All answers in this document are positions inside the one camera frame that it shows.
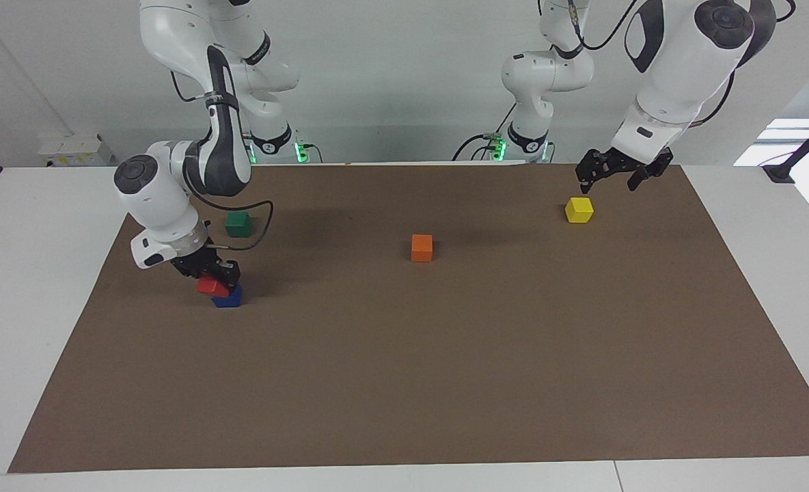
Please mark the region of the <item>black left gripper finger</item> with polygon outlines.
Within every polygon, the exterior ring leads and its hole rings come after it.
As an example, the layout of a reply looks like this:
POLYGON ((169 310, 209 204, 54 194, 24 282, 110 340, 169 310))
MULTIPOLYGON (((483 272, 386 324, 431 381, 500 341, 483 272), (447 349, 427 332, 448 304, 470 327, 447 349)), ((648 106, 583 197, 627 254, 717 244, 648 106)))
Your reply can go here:
POLYGON ((656 178, 663 175, 664 171, 669 167, 673 153, 669 147, 665 147, 648 165, 636 165, 635 171, 627 181, 627 187, 631 192, 635 192, 642 182, 649 180, 649 178, 656 178))
POLYGON ((613 170, 609 167, 611 156, 613 155, 608 152, 589 150, 576 165, 575 174, 583 195, 589 194, 596 182, 613 174, 613 170))

